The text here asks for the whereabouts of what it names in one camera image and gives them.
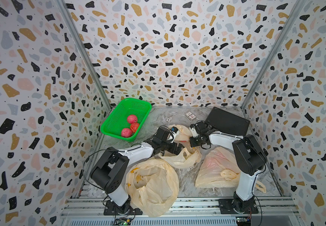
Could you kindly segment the red apple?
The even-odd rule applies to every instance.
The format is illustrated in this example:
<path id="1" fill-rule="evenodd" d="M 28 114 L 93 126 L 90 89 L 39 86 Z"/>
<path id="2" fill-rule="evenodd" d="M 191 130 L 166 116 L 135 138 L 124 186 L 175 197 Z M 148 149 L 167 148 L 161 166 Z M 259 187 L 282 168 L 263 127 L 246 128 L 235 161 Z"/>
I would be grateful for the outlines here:
<path id="1" fill-rule="evenodd" d="M 132 123 L 130 125 L 130 130 L 132 131 L 132 133 L 136 133 L 139 126 L 140 126 L 140 124 L 138 122 Z"/>
<path id="2" fill-rule="evenodd" d="M 129 124 L 137 123 L 137 122 L 138 122 L 138 118 L 137 118 L 136 115 L 129 115 L 129 116 L 127 117 L 127 122 L 128 122 Z"/>
<path id="3" fill-rule="evenodd" d="M 121 136 L 122 137 L 125 137 L 125 138 L 128 138 L 128 137 L 131 137 L 133 135 L 133 132 L 130 128 L 124 128 L 122 131 L 121 131 Z"/>

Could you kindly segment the beige plastic bag with apples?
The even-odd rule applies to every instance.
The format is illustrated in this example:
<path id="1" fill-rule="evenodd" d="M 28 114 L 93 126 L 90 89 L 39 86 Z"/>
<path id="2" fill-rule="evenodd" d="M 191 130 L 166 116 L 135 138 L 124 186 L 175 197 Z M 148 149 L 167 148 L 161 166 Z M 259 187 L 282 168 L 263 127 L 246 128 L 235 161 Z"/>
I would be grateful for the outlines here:
<path id="1" fill-rule="evenodd" d="M 155 218 L 166 213 L 176 201 L 179 178 L 166 161 L 151 158 L 128 170 L 125 190 L 132 208 Z"/>

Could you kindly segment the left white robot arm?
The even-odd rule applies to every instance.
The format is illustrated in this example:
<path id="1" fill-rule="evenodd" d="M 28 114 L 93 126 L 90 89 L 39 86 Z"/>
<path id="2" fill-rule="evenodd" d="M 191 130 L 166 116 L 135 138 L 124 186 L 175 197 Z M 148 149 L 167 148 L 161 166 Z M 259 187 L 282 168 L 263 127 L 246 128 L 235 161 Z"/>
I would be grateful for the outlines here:
<path id="1" fill-rule="evenodd" d="M 90 178 L 101 188 L 116 207 L 123 212 L 130 207 L 130 197 L 123 188 L 123 177 L 127 168 L 160 152 L 178 154 L 183 145 L 174 142 L 180 131 L 177 127 L 161 126 L 150 138 L 126 149 L 109 147 L 90 171 Z"/>

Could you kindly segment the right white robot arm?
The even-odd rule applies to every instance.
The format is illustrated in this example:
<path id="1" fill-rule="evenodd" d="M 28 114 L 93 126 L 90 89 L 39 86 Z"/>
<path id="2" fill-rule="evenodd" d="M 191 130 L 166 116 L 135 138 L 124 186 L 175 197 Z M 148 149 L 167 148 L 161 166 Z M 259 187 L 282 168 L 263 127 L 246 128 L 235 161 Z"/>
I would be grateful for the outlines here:
<path id="1" fill-rule="evenodd" d="M 235 195 L 242 201 L 253 198 L 257 177 L 265 171 L 267 157 L 255 137 L 231 135 L 217 131 L 204 121 L 198 121 L 189 127 L 192 147 L 215 145 L 232 150 L 236 163 L 241 170 L 240 180 Z"/>

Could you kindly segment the small card box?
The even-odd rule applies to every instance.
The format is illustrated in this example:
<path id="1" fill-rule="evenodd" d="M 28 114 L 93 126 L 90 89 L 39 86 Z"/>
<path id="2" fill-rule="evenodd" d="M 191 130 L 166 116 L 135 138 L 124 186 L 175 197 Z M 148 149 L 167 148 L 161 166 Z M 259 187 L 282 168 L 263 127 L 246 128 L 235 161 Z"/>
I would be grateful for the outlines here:
<path id="1" fill-rule="evenodd" d="M 190 121 L 196 119 L 196 116 L 190 111 L 185 113 L 185 117 L 188 118 Z"/>

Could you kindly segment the black flat box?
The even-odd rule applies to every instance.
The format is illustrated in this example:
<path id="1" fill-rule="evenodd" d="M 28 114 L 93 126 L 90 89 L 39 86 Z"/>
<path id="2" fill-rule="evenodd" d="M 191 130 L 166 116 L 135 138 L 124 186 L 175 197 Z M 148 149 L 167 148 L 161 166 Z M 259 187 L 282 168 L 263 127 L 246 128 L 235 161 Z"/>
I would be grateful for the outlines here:
<path id="1" fill-rule="evenodd" d="M 214 129 L 236 136 L 245 136 L 249 128 L 249 121 L 233 113 L 214 107 L 205 122 Z"/>

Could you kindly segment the green plastic mesh basket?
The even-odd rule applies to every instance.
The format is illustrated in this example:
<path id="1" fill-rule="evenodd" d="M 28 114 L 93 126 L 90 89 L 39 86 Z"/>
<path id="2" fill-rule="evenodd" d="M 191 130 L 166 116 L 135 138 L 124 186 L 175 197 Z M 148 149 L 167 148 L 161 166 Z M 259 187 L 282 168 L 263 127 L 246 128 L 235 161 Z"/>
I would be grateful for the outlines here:
<path id="1" fill-rule="evenodd" d="M 133 142 L 151 110 L 152 105 L 149 102 L 135 98 L 126 98 L 113 109 L 101 125 L 100 130 L 105 135 L 127 142 Z M 130 137 L 123 137 L 122 131 L 130 128 L 130 123 L 128 122 L 128 117 L 130 115 L 135 115 L 137 117 L 139 127 Z"/>

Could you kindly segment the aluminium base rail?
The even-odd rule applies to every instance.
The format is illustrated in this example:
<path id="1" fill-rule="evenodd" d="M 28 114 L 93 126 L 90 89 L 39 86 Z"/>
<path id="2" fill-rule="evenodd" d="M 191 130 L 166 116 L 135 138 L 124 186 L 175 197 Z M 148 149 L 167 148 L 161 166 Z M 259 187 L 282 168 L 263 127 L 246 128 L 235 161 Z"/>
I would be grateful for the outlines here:
<path id="1" fill-rule="evenodd" d="M 61 226 L 303 226 L 293 200 L 259 197 L 244 214 L 228 210 L 221 197 L 178 198 L 163 215 L 151 218 L 138 209 L 118 214 L 103 198 L 69 199 Z"/>

